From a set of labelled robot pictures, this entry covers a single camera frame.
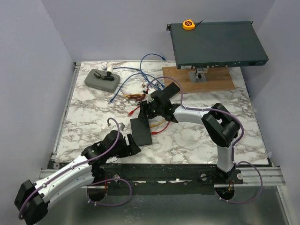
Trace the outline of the red-brown handle tool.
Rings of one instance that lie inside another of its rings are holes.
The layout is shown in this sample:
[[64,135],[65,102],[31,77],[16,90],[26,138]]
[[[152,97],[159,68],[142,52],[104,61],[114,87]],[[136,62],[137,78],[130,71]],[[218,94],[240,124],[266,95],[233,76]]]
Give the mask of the red-brown handle tool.
[[128,94],[128,95],[123,95],[123,97],[128,99],[133,99],[135,100],[136,103],[141,103],[142,100],[146,97],[146,94]]

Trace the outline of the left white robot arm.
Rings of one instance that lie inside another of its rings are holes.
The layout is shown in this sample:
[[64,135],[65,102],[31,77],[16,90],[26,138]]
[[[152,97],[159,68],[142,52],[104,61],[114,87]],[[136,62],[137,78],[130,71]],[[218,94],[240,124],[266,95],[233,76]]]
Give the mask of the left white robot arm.
[[126,158],[141,152],[131,134],[124,137],[112,130],[102,141],[86,147],[76,159],[57,172],[19,188],[14,204],[19,219],[28,225],[42,220],[61,197],[83,186],[107,184],[109,179],[102,168],[110,158]]

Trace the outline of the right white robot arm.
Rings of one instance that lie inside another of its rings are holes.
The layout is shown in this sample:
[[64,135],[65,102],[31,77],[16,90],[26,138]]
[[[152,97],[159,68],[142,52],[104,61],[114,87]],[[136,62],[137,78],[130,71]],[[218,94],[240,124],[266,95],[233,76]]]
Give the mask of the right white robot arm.
[[234,146],[244,134],[244,128],[239,119],[233,116],[220,103],[212,107],[187,107],[182,102],[172,103],[163,91],[151,93],[140,103],[139,118],[142,120],[163,117],[168,122],[189,122],[203,125],[211,140],[217,145],[216,179],[225,184],[233,178]]

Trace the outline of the black TP-Link network switch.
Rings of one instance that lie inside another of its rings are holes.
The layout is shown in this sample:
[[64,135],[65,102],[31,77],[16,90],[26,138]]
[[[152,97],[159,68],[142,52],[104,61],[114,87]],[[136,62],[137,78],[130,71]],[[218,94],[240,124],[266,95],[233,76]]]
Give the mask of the black TP-Link network switch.
[[130,120],[133,140],[138,146],[152,145],[150,125],[147,120],[135,118]]

